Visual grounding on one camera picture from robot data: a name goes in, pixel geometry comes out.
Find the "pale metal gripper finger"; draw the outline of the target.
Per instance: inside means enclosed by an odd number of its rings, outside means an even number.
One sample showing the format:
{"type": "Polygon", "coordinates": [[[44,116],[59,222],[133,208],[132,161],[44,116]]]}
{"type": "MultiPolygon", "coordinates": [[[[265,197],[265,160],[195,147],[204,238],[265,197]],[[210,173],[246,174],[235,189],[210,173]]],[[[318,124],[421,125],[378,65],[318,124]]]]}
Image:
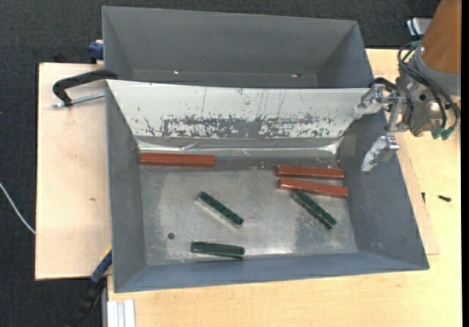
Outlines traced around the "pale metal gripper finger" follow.
{"type": "Polygon", "coordinates": [[[364,115],[376,114],[383,107],[384,91],[384,84],[374,84],[370,87],[361,97],[360,103],[354,106],[352,118],[359,120],[364,115]]]}
{"type": "Polygon", "coordinates": [[[380,136],[365,154],[361,170],[371,171],[378,163],[389,161],[399,149],[395,136],[380,136]]]}

